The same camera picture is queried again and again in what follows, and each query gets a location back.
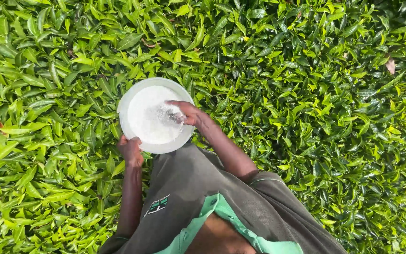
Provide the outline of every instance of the forearm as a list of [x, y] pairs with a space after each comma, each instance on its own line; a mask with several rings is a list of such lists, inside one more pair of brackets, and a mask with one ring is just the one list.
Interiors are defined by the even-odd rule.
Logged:
[[142, 168], [127, 166], [123, 178], [120, 217], [116, 234], [130, 238], [140, 222], [142, 211]]
[[220, 127], [205, 113], [202, 113], [196, 127], [219, 156], [225, 170], [246, 182], [258, 173], [255, 163], [229, 139]]

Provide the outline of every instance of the embroidered logo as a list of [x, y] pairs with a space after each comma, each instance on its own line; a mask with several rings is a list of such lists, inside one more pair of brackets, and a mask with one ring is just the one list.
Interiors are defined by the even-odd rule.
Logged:
[[167, 200], [168, 200], [169, 196], [170, 196], [170, 194], [159, 200], [154, 201], [151, 204], [150, 208], [148, 209], [147, 213], [144, 215], [144, 217], [147, 216], [148, 214], [152, 214], [152, 213], [161, 211], [162, 209], [166, 208]]

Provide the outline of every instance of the white fertilizer granules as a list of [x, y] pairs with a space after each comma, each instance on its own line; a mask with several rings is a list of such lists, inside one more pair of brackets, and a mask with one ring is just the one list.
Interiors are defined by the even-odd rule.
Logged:
[[136, 95], [128, 107], [128, 121], [132, 131], [144, 143], [161, 145], [176, 139], [182, 131], [176, 118], [182, 118], [180, 108], [166, 104], [168, 100], [181, 100], [164, 86], [146, 87]]

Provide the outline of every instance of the green collar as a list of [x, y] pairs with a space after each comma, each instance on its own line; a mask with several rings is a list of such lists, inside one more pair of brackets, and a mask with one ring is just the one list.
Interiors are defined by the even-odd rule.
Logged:
[[184, 254], [192, 240], [195, 238], [195, 235], [212, 212], [215, 212], [224, 220], [229, 221], [258, 252], [269, 254], [303, 254], [300, 245], [296, 242], [267, 241], [247, 229], [244, 224], [240, 222], [233, 209], [228, 205], [228, 202], [220, 193], [206, 197], [200, 211], [200, 216], [194, 218], [187, 228], [183, 228], [180, 234], [173, 239], [172, 243], [167, 248], [155, 254]]

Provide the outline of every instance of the white plastic bowl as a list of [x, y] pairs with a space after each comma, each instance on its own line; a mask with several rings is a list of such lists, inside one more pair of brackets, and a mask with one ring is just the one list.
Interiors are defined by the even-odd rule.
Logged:
[[[117, 107], [117, 113], [120, 114], [120, 125], [123, 133], [128, 139], [135, 137], [135, 133], [131, 130], [131, 126], [129, 126], [128, 122], [128, 107], [129, 103], [133, 99], [134, 95], [138, 93], [140, 90], [152, 86], [152, 85], [160, 85], [172, 89], [182, 101], [188, 101], [194, 104], [192, 98], [190, 97], [189, 93], [184, 89], [180, 84], [165, 78], [149, 78], [144, 79], [137, 84], [133, 85], [126, 94], [123, 95], [121, 98], [119, 105]], [[179, 147], [182, 147], [192, 136], [192, 132], [194, 132], [195, 127], [190, 125], [183, 125], [183, 130], [180, 135], [173, 141], [170, 141], [165, 144], [155, 145], [143, 142], [140, 145], [140, 149], [144, 150], [145, 152], [154, 153], [154, 154], [164, 154], [169, 153], [172, 151], [177, 150]]]

